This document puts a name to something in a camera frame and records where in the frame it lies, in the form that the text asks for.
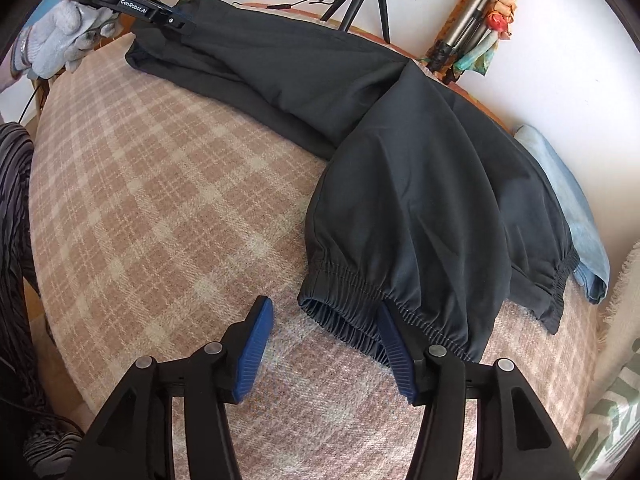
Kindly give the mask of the left hand in grey glove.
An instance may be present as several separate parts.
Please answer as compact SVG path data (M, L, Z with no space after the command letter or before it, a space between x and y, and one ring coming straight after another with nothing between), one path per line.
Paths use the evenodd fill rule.
M62 0L34 24L25 26L9 50L11 77L49 79L60 70L73 73L102 39L122 31L119 14Z

